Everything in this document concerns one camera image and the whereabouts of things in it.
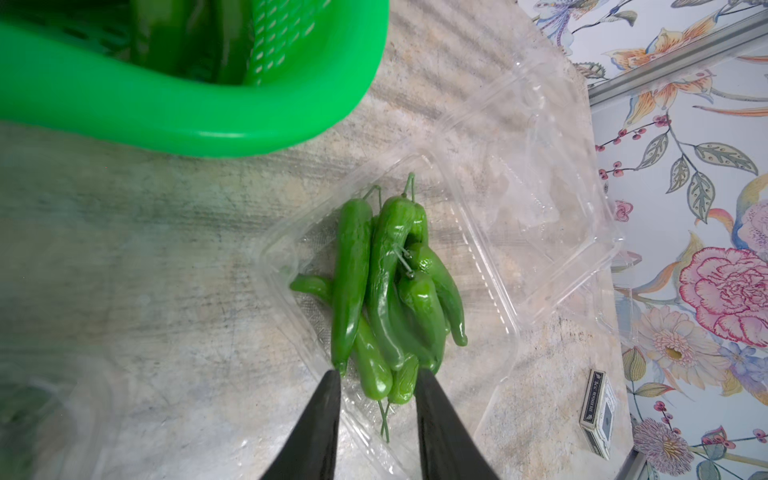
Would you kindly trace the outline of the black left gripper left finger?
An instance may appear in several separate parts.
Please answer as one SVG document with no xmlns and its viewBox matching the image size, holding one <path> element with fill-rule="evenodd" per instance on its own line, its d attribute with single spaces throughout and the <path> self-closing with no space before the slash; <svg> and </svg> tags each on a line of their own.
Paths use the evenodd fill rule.
<svg viewBox="0 0 768 480">
<path fill-rule="evenodd" d="M 341 376 L 328 370 L 262 479 L 333 479 L 340 407 Z"/>
</svg>

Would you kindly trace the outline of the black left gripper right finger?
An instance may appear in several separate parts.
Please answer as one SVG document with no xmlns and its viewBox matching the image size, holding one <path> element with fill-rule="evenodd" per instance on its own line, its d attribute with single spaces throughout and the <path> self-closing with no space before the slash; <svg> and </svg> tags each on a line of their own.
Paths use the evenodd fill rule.
<svg viewBox="0 0 768 480">
<path fill-rule="evenodd" d="M 423 479 L 497 479 L 435 375 L 419 370 L 415 387 Z"/>
</svg>

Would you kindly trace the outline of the clear clamshell container front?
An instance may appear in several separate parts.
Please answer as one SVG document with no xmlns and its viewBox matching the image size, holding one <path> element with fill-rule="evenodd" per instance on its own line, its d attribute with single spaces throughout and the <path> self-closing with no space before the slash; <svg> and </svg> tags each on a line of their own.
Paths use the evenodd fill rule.
<svg viewBox="0 0 768 480">
<path fill-rule="evenodd" d="M 277 226 L 259 256 L 314 374 L 382 479 L 420 476 L 415 380 L 434 372 L 487 434 L 533 350 L 571 405 L 619 347 L 605 272 L 620 237 L 599 182 L 582 76 L 537 52 Z"/>
</svg>

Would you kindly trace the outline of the clear clamshell container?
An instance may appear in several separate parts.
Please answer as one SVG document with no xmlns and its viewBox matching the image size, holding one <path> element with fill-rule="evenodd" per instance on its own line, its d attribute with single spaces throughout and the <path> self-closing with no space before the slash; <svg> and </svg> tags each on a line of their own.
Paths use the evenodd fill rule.
<svg viewBox="0 0 768 480">
<path fill-rule="evenodd" d="M 130 381 L 92 351 L 1 344 L 1 477 L 99 479 Z"/>
<path fill-rule="evenodd" d="M 537 52 L 277 226 L 259 256 L 314 374 L 382 479 L 420 476 L 415 380 L 434 372 L 487 434 L 533 350 L 571 405 L 619 347 L 605 272 L 620 237 L 599 182 L 582 76 Z"/>
</svg>

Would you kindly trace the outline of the green peppers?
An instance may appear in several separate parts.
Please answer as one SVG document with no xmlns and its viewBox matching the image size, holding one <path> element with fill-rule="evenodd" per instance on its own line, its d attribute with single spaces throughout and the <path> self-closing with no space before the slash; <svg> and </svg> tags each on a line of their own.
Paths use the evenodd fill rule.
<svg viewBox="0 0 768 480">
<path fill-rule="evenodd" d="M 178 75 L 212 48 L 211 81 L 245 81 L 254 46 L 251 1 L 131 1 L 129 9 L 132 63 Z"/>
</svg>

